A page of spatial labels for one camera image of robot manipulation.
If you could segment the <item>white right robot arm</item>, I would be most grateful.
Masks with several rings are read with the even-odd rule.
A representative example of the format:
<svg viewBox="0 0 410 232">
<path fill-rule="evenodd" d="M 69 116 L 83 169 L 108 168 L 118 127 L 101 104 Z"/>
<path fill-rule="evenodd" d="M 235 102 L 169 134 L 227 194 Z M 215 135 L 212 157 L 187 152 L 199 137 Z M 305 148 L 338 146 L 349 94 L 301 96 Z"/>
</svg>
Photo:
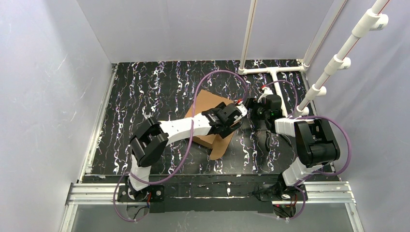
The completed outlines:
<svg viewBox="0 0 410 232">
<path fill-rule="evenodd" d="M 280 105 L 281 97 L 275 94 L 246 101 L 251 119 L 263 121 L 269 133 L 295 138 L 297 158 L 276 183 L 276 189 L 285 190 L 303 184 L 307 176 L 339 159 L 340 149 L 328 120 L 286 118 Z"/>
</svg>

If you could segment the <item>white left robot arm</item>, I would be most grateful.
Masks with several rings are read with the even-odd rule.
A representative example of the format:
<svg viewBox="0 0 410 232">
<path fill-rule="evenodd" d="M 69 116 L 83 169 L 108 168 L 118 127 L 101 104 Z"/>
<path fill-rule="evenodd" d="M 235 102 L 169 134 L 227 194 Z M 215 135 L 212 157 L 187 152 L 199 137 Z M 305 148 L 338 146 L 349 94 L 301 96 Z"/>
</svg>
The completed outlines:
<svg viewBox="0 0 410 232">
<path fill-rule="evenodd" d="M 220 103 L 192 117 L 158 121 L 146 119 L 130 137 L 132 166 L 129 186 L 135 191 L 147 188 L 151 166 L 159 161 L 165 148 L 191 136 L 219 135 L 225 138 L 241 126 L 242 118 L 248 114 L 243 104 Z"/>
</svg>

